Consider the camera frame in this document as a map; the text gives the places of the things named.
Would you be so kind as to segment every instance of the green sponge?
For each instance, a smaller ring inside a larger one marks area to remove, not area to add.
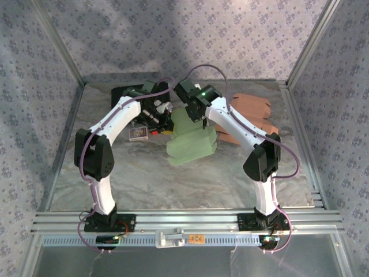
[[[178,166],[213,154],[217,148],[215,127],[202,128],[202,121],[193,123],[185,108],[173,111],[172,140],[167,143],[169,163]]]

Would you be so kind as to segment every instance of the purple cable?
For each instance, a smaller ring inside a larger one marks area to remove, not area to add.
[[[114,116],[116,116],[116,114],[123,110],[123,108],[125,106],[127,106],[128,104],[136,101],[136,100],[140,100],[140,99],[143,99],[143,98],[150,98],[150,97],[157,97],[157,96],[160,96],[160,95],[163,95],[165,93],[168,93],[170,90],[172,90],[174,88],[174,85],[175,85],[175,80],[174,78],[172,77],[165,77],[165,78],[162,78],[159,80],[158,84],[160,84],[161,82],[163,82],[164,80],[171,80],[172,83],[173,83],[173,87],[170,87],[170,88],[167,88],[166,90],[164,91],[161,91],[161,92],[158,92],[158,93],[153,93],[153,94],[148,94],[148,95],[141,95],[141,96],[137,96],[137,97],[134,97],[132,99],[129,99],[127,102],[124,102],[124,104],[122,104],[119,108],[117,108],[102,124],[101,124],[101,127],[100,128],[97,128],[87,139],[85,145],[83,146],[83,149],[82,149],[82,153],[81,153],[81,159],[80,159],[80,164],[79,164],[79,169],[80,169],[80,174],[82,176],[82,179],[86,182],[89,183],[90,185],[90,189],[91,189],[91,194],[92,194],[92,198],[93,198],[93,210],[87,214],[84,218],[82,218],[82,220],[78,223],[78,226],[77,226],[77,232],[78,232],[78,236],[80,237],[81,241],[91,250],[93,251],[96,251],[96,252],[102,252],[102,250],[96,248],[96,247],[93,247],[92,245],[90,245],[82,236],[81,234],[81,225],[82,225],[82,222],[84,222],[87,218],[89,218],[90,216],[92,216],[95,212],[96,212],[96,204],[97,204],[97,196],[96,196],[96,191],[95,191],[95,184],[93,182],[93,179],[92,178],[87,178],[84,171],[83,171],[83,164],[84,164],[84,160],[85,160],[85,155],[86,155],[86,151],[87,151],[87,148],[88,148],[88,145],[90,144],[92,138],[94,137],[94,135],[96,135],[98,132],[100,132],[101,130],[104,129],[104,127],[106,126],[106,124],[108,124],[110,122],[110,120],[113,119]]]
[[[286,151],[288,151],[292,155],[292,157],[296,161],[296,171],[293,174],[286,175],[286,176],[274,176],[272,178],[272,200],[273,200],[273,204],[276,206],[276,209],[281,214],[283,214],[286,217],[286,219],[288,221],[288,224],[289,224],[289,234],[288,234],[288,238],[287,238],[286,243],[282,247],[280,247],[280,248],[278,248],[276,250],[269,250],[269,252],[277,252],[277,251],[280,251],[280,250],[284,249],[289,244],[289,242],[291,240],[291,237],[292,237],[292,224],[291,224],[291,220],[290,220],[289,216],[280,207],[278,207],[278,205],[276,204],[276,198],[274,197],[275,179],[277,179],[277,178],[279,178],[279,179],[287,179],[287,178],[292,178],[292,177],[296,176],[299,173],[299,171],[300,171],[300,160],[297,157],[297,155],[293,152],[293,150],[291,150],[289,147],[287,147],[286,145],[280,143],[279,141],[276,141],[276,140],[274,140],[274,139],[272,139],[270,137],[263,136],[262,134],[259,134],[256,131],[252,130],[251,128],[249,128],[248,126],[246,126],[240,119],[238,119],[238,117],[231,111],[231,105],[229,103],[229,93],[228,93],[228,80],[227,80],[226,75],[224,74],[224,72],[220,68],[218,68],[217,66],[214,66],[214,65],[207,64],[207,63],[202,64],[202,65],[198,65],[198,66],[195,66],[194,68],[192,68],[189,71],[189,73],[187,74],[186,78],[188,78],[188,76],[191,74],[192,71],[194,71],[195,69],[200,68],[202,66],[208,66],[210,68],[214,68],[214,69],[218,70],[218,72],[223,76],[224,81],[225,81],[225,102],[226,102],[226,105],[227,105],[227,110],[229,111],[229,114],[232,116],[232,118],[239,125],[241,125],[246,130],[248,130],[250,133],[252,133],[254,136],[260,137],[260,138],[262,138],[262,139],[264,139],[266,141],[269,141],[271,143],[274,143],[275,145],[278,145],[281,148],[284,148]]]

